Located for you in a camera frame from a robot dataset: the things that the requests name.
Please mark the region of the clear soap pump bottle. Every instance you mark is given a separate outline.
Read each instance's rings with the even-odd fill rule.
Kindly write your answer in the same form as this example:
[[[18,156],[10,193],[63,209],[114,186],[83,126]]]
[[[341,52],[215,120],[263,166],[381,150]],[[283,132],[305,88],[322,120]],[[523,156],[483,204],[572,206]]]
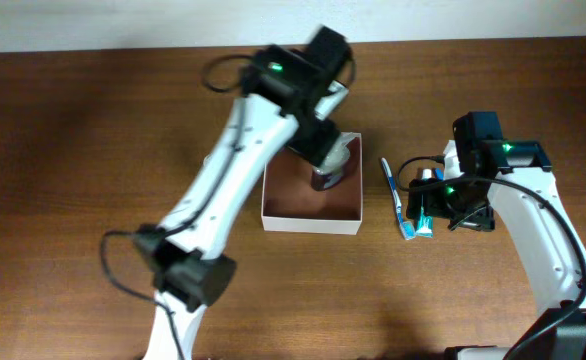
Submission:
[[[325,191],[336,186],[344,177],[345,166],[350,158],[350,150],[343,145],[331,150],[319,167],[314,167],[311,187],[315,191]]]

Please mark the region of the green toothpaste tube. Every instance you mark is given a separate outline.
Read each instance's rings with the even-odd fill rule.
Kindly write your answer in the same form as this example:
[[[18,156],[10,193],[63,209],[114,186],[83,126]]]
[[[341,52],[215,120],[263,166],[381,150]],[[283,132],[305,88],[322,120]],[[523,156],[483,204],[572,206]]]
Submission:
[[[432,179],[433,172],[431,169],[423,169],[421,176],[421,185],[428,185]],[[424,207],[425,193],[420,194],[420,213],[417,221],[416,235],[425,238],[433,237],[433,219],[425,214]]]

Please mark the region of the blue white toothbrush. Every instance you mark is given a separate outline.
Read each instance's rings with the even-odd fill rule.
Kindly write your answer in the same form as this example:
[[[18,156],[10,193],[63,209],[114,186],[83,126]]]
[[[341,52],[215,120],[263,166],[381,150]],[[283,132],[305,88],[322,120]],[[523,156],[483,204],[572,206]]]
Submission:
[[[393,178],[391,167],[389,166],[389,163],[384,157],[380,159],[380,163],[393,198],[394,210],[398,221],[400,233],[405,240],[412,240],[416,237],[415,229],[413,227],[413,224],[405,220],[402,216],[402,202],[399,196],[399,191],[397,189],[395,179]]]

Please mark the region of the blue disposable razor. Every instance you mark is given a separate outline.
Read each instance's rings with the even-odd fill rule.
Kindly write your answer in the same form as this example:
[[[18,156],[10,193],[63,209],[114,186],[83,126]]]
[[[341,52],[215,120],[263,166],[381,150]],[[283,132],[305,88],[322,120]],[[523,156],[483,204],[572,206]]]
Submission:
[[[436,177],[438,180],[442,181],[442,180],[444,179],[444,173],[443,173],[443,171],[442,171],[441,169],[439,169],[439,168],[435,168],[435,169],[434,169],[434,172],[435,172],[435,177]]]

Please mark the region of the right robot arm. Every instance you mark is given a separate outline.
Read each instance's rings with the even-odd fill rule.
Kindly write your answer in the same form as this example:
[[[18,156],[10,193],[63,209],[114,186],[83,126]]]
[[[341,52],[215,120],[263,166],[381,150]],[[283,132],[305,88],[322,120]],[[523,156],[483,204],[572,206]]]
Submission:
[[[447,359],[586,359],[586,249],[537,141],[506,139],[494,112],[470,112],[435,162],[441,176],[413,180],[409,212],[449,227],[491,231],[502,220],[533,293],[538,318],[511,346],[449,347]]]

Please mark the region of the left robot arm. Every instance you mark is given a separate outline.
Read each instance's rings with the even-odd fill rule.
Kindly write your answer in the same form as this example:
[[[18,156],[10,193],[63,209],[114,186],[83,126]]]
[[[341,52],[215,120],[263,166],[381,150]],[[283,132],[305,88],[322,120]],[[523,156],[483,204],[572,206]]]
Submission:
[[[345,37],[326,26],[303,49],[270,45],[249,56],[207,162],[159,224],[133,235],[157,307],[145,358],[191,357],[206,309],[237,269],[223,251],[247,196],[283,148],[314,167],[326,163],[340,138],[328,116],[348,92],[337,77],[353,62]]]

